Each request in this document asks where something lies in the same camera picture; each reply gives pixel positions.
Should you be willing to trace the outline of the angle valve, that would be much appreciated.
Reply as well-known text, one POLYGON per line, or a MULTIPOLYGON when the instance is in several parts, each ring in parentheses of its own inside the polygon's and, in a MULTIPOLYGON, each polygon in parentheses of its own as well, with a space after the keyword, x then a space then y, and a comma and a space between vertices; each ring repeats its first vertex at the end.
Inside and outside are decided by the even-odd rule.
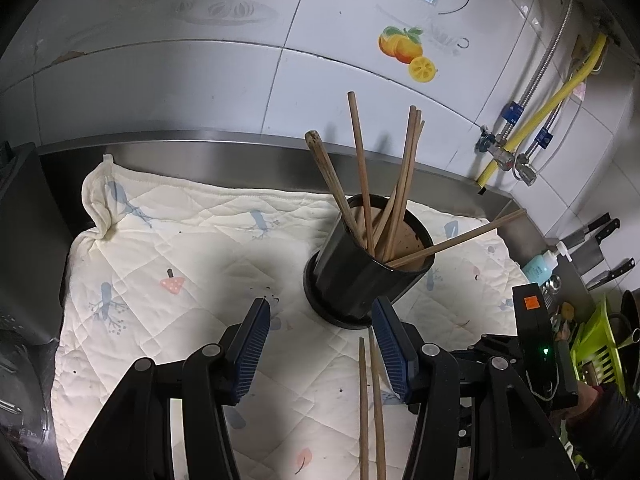
POLYGON ((513 168, 515 162, 513 153, 504 148, 503 140, 491 133, 487 126, 480 127, 480 137, 475 144, 475 151, 491 154, 492 160, 502 171, 513 168))
POLYGON ((512 171, 515 179, 522 181, 529 188, 536 182, 536 170, 530 166, 529 156, 526 153, 516 156, 512 171))

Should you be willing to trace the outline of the cleaver knife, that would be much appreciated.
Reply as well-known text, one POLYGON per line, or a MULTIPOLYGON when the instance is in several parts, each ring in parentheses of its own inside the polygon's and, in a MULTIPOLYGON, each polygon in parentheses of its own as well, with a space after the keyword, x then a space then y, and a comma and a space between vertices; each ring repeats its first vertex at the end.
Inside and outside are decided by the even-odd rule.
POLYGON ((607 212, 583 228, 562 238, 576 271, 584 275, 603 260, 602 242, 620 228, 620 219, 607 212))

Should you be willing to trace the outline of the black utensil holder cup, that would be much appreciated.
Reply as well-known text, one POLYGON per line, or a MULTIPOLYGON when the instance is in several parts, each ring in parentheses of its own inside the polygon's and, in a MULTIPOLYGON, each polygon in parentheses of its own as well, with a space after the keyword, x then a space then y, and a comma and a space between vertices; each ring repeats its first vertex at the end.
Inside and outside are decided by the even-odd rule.
POLYGON ((371 257, 338 218, 321 248, 305 266, 306 298, 320 318, 346 330, 371 325, 372 302, 385 297, 396 302, 435 262, 434 256, 393 269, 371 257))

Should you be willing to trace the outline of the blue soap pump bottle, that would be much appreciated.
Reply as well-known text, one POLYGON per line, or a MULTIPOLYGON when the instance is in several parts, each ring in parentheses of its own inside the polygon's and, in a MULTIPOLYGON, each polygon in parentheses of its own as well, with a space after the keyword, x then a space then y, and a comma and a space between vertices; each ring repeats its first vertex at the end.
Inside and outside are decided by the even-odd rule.
POLYGON ((522 271, 529 283, 543 285, 545 282, 548 282, 553 270, 558 266, 559 256, 567 258, 568 261, 572 261, 570 252, 563 242, 557 242, 545 252, 531 258, 529 262, 522 267, 522 271))

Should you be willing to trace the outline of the green plastic basket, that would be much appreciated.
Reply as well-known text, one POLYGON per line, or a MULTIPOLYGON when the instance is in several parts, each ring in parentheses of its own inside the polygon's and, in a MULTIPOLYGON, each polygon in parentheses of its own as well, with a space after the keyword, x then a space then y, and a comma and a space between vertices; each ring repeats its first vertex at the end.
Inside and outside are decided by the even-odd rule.
POLYGON ((608 316, 608 303, 602 299, 585 323, 580 323, 570 346, 574 374, 581 382, 593 379, 597 386, 616 385, 626 398, 622 362, 608 316))

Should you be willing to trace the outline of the white quilted cloth mat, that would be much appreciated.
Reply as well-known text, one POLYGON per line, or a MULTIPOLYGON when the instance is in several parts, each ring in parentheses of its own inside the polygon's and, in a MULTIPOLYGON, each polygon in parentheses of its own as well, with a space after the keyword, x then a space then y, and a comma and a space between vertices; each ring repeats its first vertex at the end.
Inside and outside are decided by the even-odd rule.
MULTIPOLYGON (((270 334, 250 392, 224 407, 242 479, 359 479, 358 342, 303 290, 337 217, 331 196, 218 188, 137 172, 103 155, 81 187, 93 222, 70 248, 51 391, 64 474, 130 365, 181 361, 242 321, 255 298, 270 334)), ((394 304, 446 350, 515 335, 526 278, 496 231, 436 255, 394 304)))

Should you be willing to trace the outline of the long curved wooden spoon handle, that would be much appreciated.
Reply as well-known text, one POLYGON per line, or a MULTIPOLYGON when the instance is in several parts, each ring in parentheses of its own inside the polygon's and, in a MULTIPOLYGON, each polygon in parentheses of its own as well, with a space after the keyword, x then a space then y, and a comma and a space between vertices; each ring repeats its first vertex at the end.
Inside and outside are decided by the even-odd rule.
POLYGON ((436 245, 421 249, 418 252, 413 252, 412 254, 397 258, 395 260, 390 260, 390 262, 386 263, 386 266, 389 266, 392 269, 398 269, 402 266, 406 266, 409 263, 413 263, 413 261, 426 259, 438 254, 439 252, 443 252, 444 250, 468 242, 469 240, 474 240, 474 238, 484 235, 490 231, 499 229, 514 220, 518 220, 519 218, 524 217, 525 215, 525 209, 513 211, 510 214, 505 214, 504 216, 494 221, 483 224, 476 229, 472 229, 471 231, 465 232, 453 238, 448 238, 448 240, 444 240, 443 242, 436 245))

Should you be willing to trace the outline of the right angle valve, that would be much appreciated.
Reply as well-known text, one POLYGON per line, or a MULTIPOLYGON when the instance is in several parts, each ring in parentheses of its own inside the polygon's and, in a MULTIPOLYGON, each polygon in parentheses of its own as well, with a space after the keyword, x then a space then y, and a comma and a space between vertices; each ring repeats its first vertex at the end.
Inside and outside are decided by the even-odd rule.
POLYGON ((536 170, 530 166, 529 156, 526 153, 516 156, 512 171, 515 179, 522 181, 529 188, 536 182, 536 170))

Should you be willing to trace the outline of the thin wooden chopstick in cup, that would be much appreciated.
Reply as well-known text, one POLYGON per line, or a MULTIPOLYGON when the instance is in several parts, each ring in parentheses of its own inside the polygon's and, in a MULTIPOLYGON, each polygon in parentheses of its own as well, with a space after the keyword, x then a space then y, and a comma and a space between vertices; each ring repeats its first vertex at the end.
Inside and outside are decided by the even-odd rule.
POLYGON ((397 193, 394 200, 392 216, 390 217, 390 228, 387 233, 387 240, 383 252, 383 261, 387 262, 394 258, 396 247, 396 235, 399 225, 404 218, 406 209, 406 198, 409 189, 409 174, 414 162, 414 151, 416 150, 416 138, 419 135, 419 128, 422 119, 422 110, 416 106, 410 107, 410 118, 407 129, 408 148, 405 149, 404 161, 400 170, 397 183, 397 193))

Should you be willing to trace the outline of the black handled kitchen knife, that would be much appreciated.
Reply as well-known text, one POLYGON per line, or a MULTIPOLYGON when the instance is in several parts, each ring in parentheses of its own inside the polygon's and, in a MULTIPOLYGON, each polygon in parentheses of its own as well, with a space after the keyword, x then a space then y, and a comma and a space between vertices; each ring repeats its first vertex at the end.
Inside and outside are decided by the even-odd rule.
POLYGON ((588 290, 599 288, 604 284, 617 280, 631 271, 635 266, 636 262, 634 261, 634 258, 627 258, 619 266, 616 266, 615 269, 604 271, 597 275, 587 283, 586 287, 588 290))

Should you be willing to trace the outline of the left angle valve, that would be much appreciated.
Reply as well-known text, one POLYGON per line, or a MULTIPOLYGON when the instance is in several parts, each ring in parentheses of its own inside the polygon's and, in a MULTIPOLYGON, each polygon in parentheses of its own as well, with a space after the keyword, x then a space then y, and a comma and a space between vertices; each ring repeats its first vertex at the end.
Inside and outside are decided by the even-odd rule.
POLYGON ((487 126, 480 127, 480 137, 475 144, 475 151, 491 154, 492 160, 502 171, 513 168, 515 162, 513 153, 504 148, 503 140, 491 133, 487 126))

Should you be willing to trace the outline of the thick round wooden stick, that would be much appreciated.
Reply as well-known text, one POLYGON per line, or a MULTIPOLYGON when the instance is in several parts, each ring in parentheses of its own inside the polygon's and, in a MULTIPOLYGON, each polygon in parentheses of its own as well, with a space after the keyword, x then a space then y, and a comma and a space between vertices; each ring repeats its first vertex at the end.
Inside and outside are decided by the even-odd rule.
POLYGON ((341 211, 343 220, 346 226, 350 229, 350 232, 354 234, 356 242, 360 247, 363 246, 363 240, 358 231, 358 226, 355 221, 355 217, 352 214, 352 208, 350 208, 347 201, 345 192, 341 185, 340 179, 337 177, 335 168, 329 158, 329 154, 323 145, 320 134, 316 130, 309 130, 305 133, 305 142, 307 148, 311 152, 314 162, 316 163, 319 171, 322 174, 326 186, 334 197, 335 203, 337 203, 338 209, 341 211))

